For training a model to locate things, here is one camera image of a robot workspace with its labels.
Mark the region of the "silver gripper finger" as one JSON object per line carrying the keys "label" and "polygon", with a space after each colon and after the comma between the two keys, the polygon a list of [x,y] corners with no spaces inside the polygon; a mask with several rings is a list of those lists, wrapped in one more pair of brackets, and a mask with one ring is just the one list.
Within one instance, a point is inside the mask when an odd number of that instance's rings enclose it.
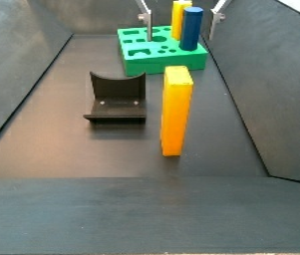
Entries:
{"label": "silver gripper finger", "polygon": [[142,13],[138,15],[138,19],[147,26],[147,40],[151,40],[151,10],[144,0],[135,0]]}
{"label": "silver gripper finger", "polygon": [[213,39],[215,25],[225,19],[225,14],[222,13],[222,11],[225,10],[230,1],[231,0],[218,0],[214,7],[210,9],[211,20],[210,20],[207,40]]}

